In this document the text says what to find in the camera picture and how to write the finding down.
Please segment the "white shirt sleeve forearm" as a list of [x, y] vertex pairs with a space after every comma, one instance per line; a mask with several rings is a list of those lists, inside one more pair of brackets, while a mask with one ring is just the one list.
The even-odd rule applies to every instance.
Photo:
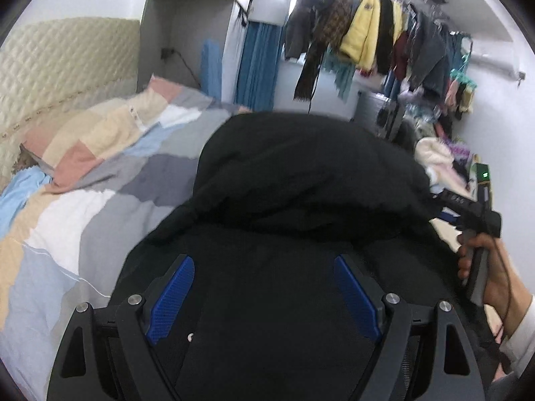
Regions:
[[534, 296], [518, 328], [501, 346], [511, 372], [490, 387], [487, 400], [534, 400]]

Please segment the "person's right hand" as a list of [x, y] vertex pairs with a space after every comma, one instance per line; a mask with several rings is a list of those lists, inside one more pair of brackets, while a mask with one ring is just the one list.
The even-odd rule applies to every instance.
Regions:
[[472, 266], [469, 250], [483, 248], [490, 252], [483, 302], [495, 309], [502, 321], [503, 334], [511, 337], [529, 310], [532, 294], [514, 270], [504, 242], [487, 234], [470, 238], [466, 233], [460, 234], [457, 241], [458, 276], [462, 280], [469, 276]]

